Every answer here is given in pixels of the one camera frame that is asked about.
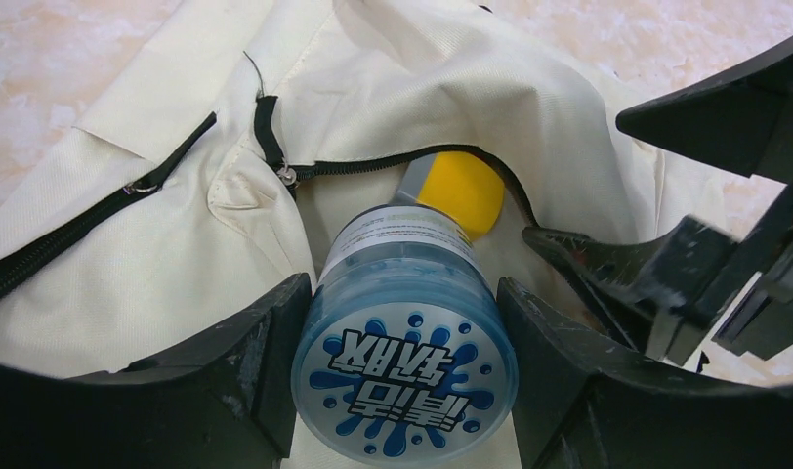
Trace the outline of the blue patterned tape roll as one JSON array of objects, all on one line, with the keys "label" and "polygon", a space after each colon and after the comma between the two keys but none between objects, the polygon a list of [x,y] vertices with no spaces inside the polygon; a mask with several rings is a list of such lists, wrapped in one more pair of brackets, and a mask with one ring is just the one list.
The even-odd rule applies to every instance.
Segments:
[{"label": "blue patterned tape roll", "polygon": [[421,205],[381,205],[339,232],[291,371],[307,428],[356,461],[456,459],[511,413],[516,354],[463,229]]}]

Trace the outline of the beige canvas backpack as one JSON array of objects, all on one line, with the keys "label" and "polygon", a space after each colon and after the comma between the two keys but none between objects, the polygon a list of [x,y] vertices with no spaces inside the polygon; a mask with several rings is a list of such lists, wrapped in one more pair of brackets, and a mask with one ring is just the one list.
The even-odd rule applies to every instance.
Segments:
[{"label": "beige canvas backpack", "polygon": [[0,258],[217,124],[160,193],[0,304],[0,362],[116,371],[321,270],[397,172],[283,194],[248,132],[258,89],[279,98],[271,124],[294,164],[466,144],[507,164],[549,227],[629,242],[688,214],[726,221],[720,171],[616,130],[638,102],[623,84],[474,4],[187,1],[0,207]]}]

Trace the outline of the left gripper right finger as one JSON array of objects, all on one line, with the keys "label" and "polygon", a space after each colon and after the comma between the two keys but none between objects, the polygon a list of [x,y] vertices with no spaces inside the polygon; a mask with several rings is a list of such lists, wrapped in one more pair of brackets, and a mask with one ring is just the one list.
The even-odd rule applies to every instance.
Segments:
[{"label": "left gripper right finger", "polygon": [[504,277],[525,468],[793,468],[793,385],[757,388],[657,362]]}]

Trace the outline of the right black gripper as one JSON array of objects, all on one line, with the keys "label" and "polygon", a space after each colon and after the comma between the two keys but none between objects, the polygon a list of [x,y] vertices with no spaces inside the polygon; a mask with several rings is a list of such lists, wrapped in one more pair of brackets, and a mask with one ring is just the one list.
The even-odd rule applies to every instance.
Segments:
[{"label": "right black gripper", "polygon": [[793,36],[687,88],[627,108],[617,128],[734,174],[688,192],[694,213],[637,244],[528,227],[524,242],[561,274],[610,335],[685,364],[712,342],[768,360],[793,345]]}]

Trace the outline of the yellow eraser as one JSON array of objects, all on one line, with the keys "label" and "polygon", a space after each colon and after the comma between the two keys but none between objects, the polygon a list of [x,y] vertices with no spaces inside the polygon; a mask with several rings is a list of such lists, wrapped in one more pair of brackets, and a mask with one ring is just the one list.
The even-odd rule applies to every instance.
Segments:
[{"label": "yellow eraser", "polygon": [[487,163],[463,151],[442,151],[409,163],[393,203],[434,208],[477,240],[494,227],[504,197],[504,183]]}]

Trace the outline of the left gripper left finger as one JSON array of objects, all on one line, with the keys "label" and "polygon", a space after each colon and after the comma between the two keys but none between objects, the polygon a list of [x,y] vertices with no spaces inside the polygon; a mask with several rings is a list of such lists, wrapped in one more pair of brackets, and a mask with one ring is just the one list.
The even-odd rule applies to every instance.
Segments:
[{"label": "left gripper left finger", "polygon": [[296,274],[242,311],[115,373],[0,365],[0,468],[277,468],[312,301]]}]

